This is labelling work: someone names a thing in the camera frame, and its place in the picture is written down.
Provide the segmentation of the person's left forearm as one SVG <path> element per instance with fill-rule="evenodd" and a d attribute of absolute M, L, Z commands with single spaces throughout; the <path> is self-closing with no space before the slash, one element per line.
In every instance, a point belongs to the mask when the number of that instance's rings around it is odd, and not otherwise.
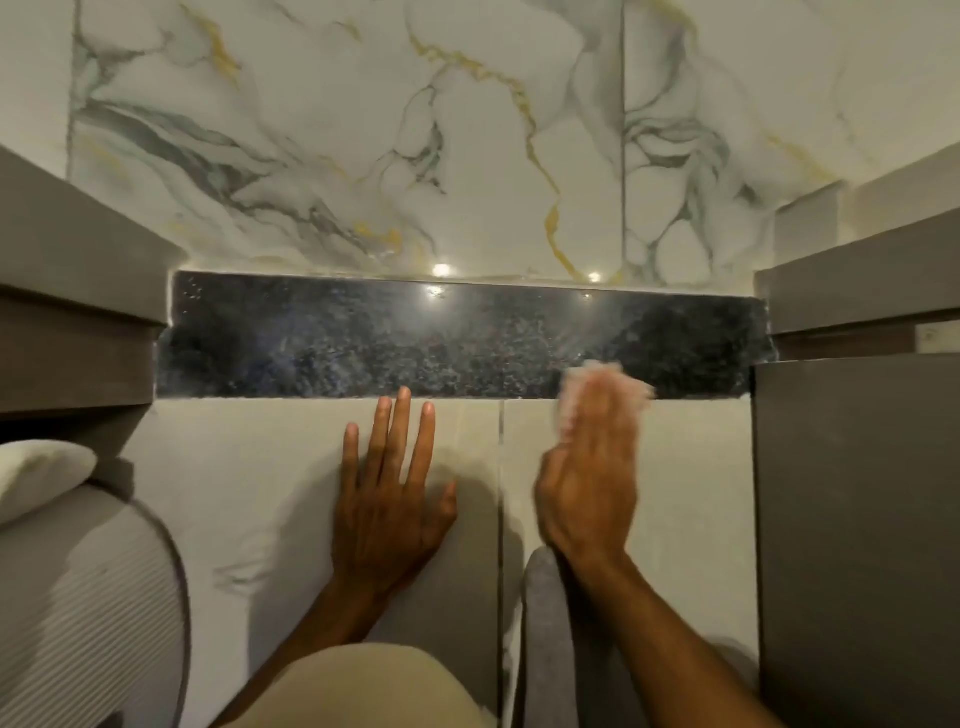
<path fill-rule="evenodd" d="M 210 728 L 239 720 L 294 663 L 324 650 L 363 642 L 385 614 L 390 588 L 334 575 L 306 615 L 257 673 L 218 715 Z"/>

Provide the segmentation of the grey trouser leg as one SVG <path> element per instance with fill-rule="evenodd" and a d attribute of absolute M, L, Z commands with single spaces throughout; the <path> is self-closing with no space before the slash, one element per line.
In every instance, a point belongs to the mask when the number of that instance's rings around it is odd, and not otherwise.
<path fill-rule="evenodd" d="M 614 637 L 554 548 L 526 566 L 510 728 L 651 728 Z"/>

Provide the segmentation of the white cushion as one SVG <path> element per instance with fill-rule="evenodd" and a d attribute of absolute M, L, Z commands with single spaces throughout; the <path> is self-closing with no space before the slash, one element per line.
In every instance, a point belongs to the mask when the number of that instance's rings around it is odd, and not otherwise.
<path fill-rule="evenodd" d="M 0 527 L 84 484 L 98 460 L 94 450 L 77 443 L 26 440 L 0 444 Z"/>

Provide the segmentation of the white ribbed cover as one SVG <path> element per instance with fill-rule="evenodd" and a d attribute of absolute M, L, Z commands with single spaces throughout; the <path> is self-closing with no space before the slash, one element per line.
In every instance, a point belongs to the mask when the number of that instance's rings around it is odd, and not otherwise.
<path fill-rule="evenodd" d="M 180 728 L 190 661 L 183 559 L 130 491 L 0 526 L 0 728 Z"/>

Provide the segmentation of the person's left hand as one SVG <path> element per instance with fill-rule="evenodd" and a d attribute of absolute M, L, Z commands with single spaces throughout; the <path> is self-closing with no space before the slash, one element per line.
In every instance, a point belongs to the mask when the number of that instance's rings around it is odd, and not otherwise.
<path fill-rule="evenodd" d="M 382 486 L 382 459 L 393 401 L 378 399 L 366 455 L 355 491 L 341 488 L 334 511 L 332 577 L 371 583 L 393 596 L 409 586 L 439 551 L 443 541 L 429 541 L 429 513 L 440 493 L 427 494 L 433 462 L 436 410 L 426 402 L 420 410 L 407 475 L 397 487 Z"/>

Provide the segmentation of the beige trouser leg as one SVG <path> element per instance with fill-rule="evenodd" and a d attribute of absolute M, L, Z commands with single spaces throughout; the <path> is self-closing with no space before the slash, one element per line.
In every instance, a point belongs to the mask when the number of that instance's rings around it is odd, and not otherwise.
<path fill-rule="evenodd" d="M 499 728 L 440 661 L 363 642 L 294 661 L 223 728 Z"/>

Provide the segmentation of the grey-brown shelf board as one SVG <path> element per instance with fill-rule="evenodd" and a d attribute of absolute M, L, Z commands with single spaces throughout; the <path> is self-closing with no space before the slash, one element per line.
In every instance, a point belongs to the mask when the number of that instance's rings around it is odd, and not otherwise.
<path fill-rule="evenodd" d="M 771 333 L 960 319 L 960 207 L 758 272 Z"/>

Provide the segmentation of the tall grey-brown cabinet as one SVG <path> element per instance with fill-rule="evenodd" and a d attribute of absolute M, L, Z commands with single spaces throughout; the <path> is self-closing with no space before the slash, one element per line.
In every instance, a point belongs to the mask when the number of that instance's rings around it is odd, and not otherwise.
<path fill-rule="evenodd" d="M 960 354 L 754 374 L 760 686 L 791 728 L 960 728 Z"/>

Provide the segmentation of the dark speckled granite ledge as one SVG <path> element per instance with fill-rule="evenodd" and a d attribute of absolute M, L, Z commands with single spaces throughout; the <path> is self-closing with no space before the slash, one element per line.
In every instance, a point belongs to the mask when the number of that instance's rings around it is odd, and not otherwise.
<path fill-rule="evenodd" d="M 554 399 L 610 361 L 660 399 L 738 398 L 774 361 L 753 297 L 180 272 L 159 399 Z"/>

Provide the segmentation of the person's right forearm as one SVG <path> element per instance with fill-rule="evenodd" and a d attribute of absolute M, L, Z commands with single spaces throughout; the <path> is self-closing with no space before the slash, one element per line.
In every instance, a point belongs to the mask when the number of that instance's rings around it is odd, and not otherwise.
<path fill-rule="evenodd" d="M 614 637 L 652 728 L 786 728 L 624 551 L 567 559 Z"/>

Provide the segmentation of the white wiping cloth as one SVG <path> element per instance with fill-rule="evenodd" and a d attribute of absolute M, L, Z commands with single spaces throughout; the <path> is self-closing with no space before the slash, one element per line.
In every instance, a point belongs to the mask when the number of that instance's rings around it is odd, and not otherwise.
<path fill-rule="evenodd" d="M 582 396 L 589 382 L 600 372 L 610 372 L 621 398 L 634 415 L 639 415 L 657 397 L 655 388 L 628 375 L 618 362 L 587 360 L 568 368 L 560 379 L 557 398 L 557 431 L 560 443 L 570 442 Z"/>

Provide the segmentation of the person's right hand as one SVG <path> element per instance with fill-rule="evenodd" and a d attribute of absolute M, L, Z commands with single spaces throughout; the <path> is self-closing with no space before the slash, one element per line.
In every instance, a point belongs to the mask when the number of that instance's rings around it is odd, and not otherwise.
<path fill-rule="evenodd" d="M 570 564 L 573 552 L 626 552 L 638 505 L 641 413 L 621 397 L 609 371 L 585 388 L 569 442 L 566 487 L 569 529 L 540 529 L 542 539 Z"/>

